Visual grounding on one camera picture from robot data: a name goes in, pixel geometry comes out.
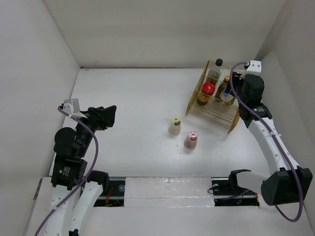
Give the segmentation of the yellow cap sauce bottle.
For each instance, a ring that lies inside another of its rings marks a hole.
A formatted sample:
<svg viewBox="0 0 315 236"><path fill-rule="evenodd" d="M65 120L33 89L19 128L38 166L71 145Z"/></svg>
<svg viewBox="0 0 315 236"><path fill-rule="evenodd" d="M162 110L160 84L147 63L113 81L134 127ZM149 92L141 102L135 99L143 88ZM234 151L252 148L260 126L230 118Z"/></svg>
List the yellow cap sauce bottle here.
<svg viewBox="0 0 315 236"><path fill-rule="evenodd" d="M215 95L215 100L217 102L221 102L220 95L223 92L223 90L225 89L225 87L227 86L229 79L230 79L230 75L226 75L224 77L224 80L221 82L220 86L218 87L218 90L217 90L216 95Z"/></svg>

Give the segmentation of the silver lid white shaker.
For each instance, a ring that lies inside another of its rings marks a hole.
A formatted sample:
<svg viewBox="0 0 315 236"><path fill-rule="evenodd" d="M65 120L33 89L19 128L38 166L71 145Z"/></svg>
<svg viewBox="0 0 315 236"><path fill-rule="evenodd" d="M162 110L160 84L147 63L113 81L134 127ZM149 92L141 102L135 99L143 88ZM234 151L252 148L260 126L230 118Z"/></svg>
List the silver lid white shaker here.
<svg viewBox="0 0 315 236"><path fill-rule="evenodd" d="M235 101L235 97L231 95L229 92L226 92L227 86L220 93L220 99L227 105L233 105Z"/></svg>

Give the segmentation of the clear bottle with red contents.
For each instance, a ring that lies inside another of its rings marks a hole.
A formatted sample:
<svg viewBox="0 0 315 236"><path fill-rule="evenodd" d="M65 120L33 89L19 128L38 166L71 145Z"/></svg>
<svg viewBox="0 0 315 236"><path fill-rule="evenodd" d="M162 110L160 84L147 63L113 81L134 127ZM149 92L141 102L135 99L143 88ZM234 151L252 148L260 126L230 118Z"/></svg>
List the clear bottle with red contents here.
<svg viewBox="0 0 315 236"><path fill-rule="evenodd" d="M221 66L223 64L222 59L217 59L215 64L213 64L207 74L207 81L208 83L213 84L214 86L218 82L220 76L221 76Z"/></svg>

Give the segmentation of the red lid sauce jar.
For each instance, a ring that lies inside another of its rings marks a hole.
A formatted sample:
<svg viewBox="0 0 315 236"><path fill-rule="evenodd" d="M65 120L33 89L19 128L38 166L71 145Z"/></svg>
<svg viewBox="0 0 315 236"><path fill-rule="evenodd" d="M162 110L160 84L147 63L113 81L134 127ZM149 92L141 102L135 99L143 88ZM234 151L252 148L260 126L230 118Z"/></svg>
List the red lid sauce jar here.
<svg viewBox="0 0 315 236"><path fill-rule="evenodd" d="M215 85L213 85L210 82L206 82L203 84L201 88L201 92L198 95L198 98L196 100L197 104L200 106L205 106L210 100L210 97L213 95L215 92Z"/></svg>

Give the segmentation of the green cap spice shaker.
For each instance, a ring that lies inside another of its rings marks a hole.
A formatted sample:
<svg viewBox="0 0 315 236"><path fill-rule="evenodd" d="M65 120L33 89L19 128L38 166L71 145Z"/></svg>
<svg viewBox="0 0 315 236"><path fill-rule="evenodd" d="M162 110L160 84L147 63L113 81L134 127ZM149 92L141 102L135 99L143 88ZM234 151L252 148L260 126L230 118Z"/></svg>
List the green cap spice shaker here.
<svg viewBox="0 0 315 236"><path fill-rule="evenodd" d="M174 116L171 120L168 131L172 135L178 135L181 132L181 118L179 116Z"/></svg>

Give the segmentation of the pink cap spice shaker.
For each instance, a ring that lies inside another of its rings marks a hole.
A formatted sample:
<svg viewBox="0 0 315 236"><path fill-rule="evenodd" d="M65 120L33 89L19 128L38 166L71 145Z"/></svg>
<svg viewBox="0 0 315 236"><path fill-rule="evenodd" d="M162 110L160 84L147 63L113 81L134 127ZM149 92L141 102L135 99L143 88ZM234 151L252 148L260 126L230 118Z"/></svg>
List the pink cap spice shaker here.
<svg viewBox="0 0 315 236"><path fill-rule="evenodd" d="M197 145L197 140L198 140L198 133L196 131L191 131L188 133L184 141L184 146L189 149L194 149Z"/></svg>

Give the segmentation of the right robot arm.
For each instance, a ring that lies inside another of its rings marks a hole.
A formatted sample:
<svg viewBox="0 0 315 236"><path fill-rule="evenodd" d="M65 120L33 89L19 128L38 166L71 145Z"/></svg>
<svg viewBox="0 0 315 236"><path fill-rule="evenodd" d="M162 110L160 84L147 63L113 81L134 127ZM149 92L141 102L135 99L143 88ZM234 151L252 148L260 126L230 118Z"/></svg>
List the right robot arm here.
<svg viewBox="0 0 315 236"><path fill-rule="evenodd" d="M232 72L226 91L238 101L240 118L258 142L270 173L268 178L253 173L249 177L231 178L227 182L229 191L238 194L249 188L269 206L302 204L313 174L294 160L275 129L271 112L262 103L264 80L252 73Z"/></svg>

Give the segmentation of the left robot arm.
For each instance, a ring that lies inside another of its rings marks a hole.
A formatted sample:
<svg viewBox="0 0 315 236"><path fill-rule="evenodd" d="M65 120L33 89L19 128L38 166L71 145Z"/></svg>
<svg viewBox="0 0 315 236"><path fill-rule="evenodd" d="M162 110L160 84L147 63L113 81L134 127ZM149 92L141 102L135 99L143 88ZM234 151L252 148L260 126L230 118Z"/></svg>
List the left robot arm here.
<svg viewBox="0 0 315 236"><path fill-rule="evenodd" d="M45 236L81 235L98 197L109 191L108 173L94 170L99 151L95 132L114 125L116 110L113 105L81 111L72 100L58 107L77 125L60 129L54 137L51 206L41 223Z"/></svg>

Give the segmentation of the white foam block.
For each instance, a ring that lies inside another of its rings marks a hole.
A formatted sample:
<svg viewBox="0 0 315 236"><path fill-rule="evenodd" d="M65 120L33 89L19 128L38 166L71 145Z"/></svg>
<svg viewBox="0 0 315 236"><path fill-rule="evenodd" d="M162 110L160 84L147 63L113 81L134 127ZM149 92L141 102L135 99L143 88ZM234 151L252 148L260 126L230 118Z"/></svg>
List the white foam block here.
<svg viewBox="0 0 315 236"><path fill-rule="evenodd" d="M128 177L125 207L206 208L214 206L209 177Z"/></svg>

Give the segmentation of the black mounting rail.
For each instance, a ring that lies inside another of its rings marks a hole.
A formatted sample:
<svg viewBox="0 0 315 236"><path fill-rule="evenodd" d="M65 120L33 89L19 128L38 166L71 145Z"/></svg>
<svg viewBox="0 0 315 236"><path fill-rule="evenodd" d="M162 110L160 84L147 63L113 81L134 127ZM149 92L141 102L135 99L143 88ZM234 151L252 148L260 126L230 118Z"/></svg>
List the black mounting rail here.
<svg viewBox="0 0 315 236"><path fill-rule="evenodd" d="M226 177L117 177L96 207L243 207L260 205L252 191L231 191Z"/></svg>

